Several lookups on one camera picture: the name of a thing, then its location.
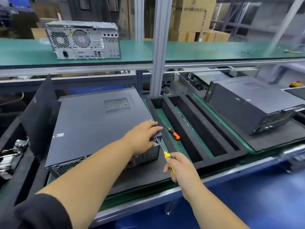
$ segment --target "yellow screwdriver handle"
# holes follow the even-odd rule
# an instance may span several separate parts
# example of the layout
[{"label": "yellow screwdriver handle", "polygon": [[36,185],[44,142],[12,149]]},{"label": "yellow screwdriver handle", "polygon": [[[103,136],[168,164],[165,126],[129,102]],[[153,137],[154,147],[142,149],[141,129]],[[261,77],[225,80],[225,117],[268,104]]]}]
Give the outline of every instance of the yellow screwdriver handle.
[{"label": "yellow screwdriver handle", "polygon": [[[165,158],[165,159],[166,159],[166,158],[170,158],[170,159],[171,159],[171,156],[170,156],[170,154],[169,154],[168,152],[164,151],[164,158]],[[175,170],[173,169],[173,167],[172,167],[170,164],[168,164],[168,165],[169,165],[170,168],[172,169],[173,174],[176,176],[176,172],[175,172]]]}]

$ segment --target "forearm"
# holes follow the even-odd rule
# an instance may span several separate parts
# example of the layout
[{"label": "forearm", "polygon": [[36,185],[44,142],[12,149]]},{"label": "forearm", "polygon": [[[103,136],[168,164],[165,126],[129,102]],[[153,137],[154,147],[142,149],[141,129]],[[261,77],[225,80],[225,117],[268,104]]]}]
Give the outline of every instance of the forearm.
[{"label": "forearm", "polygon": [[204,185],[190,200],[194,215],[204,229],[249,229],[225,204]]},{"label": "forearm", "polygon": [[56,197],[67,210],[74,229],[87,228],[132,154],[123,139],[115,141],[38,193]]}]

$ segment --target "hand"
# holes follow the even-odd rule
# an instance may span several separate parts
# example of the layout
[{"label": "hand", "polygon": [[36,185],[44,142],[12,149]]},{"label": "hand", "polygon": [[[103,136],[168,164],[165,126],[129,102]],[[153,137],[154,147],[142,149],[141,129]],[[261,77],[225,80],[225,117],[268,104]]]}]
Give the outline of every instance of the hand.
[{"label": "hand", "polygon": [[188,202],[196,199],[196,196],[205,187],[192,162],[182,153],[171,153],[170,156],[176,159],[166,158],[167,164],[164,166],[163,172],[167,173],[170,170],[169,165],[171,165],[175,170],[176,176],[172,170],[170,171],[170,176],[174,182],[178,182],[184,198]]},{"label": "hand", "polygon": [[135,126],[125,134],[122,140],[127,143],[134,155],[140,155],[150,149],[155,143],[149,139],[163,127],[156,126],[158,122],[149,120]]}]

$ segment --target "orange screwdriver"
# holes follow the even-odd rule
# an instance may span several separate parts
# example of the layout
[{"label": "orange screwdriver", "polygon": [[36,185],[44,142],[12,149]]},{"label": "orange screwdriver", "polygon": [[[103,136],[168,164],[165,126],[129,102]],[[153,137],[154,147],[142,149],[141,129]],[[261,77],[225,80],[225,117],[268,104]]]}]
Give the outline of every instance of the orange screwdriver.
[{"label": "orange screwdriver", "polygon": [[163,124],[165,125],[166,128],[168,128],[168,131],[173,136],[173,138],[175,138],[176,140],[180,140],[180,136],[172,128],[167,127],[165,123]]}]

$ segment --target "power supply fan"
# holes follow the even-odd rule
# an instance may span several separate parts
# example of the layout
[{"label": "power supply fan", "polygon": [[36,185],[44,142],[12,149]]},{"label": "power supply fan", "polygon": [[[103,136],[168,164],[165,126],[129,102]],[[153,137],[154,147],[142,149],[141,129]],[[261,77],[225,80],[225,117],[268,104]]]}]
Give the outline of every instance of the power supply fan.
[{"label": "power supply fan", "polygon": [[70,43],[68,36],[64,32],[52,31],[51,38],[57,48],[69,48]]},{"label": "power supply fan", "polygon": [[72,34],[72,39],[81,48],[87,48],[91,43],[89,35],[83,30],[75,30]]}]

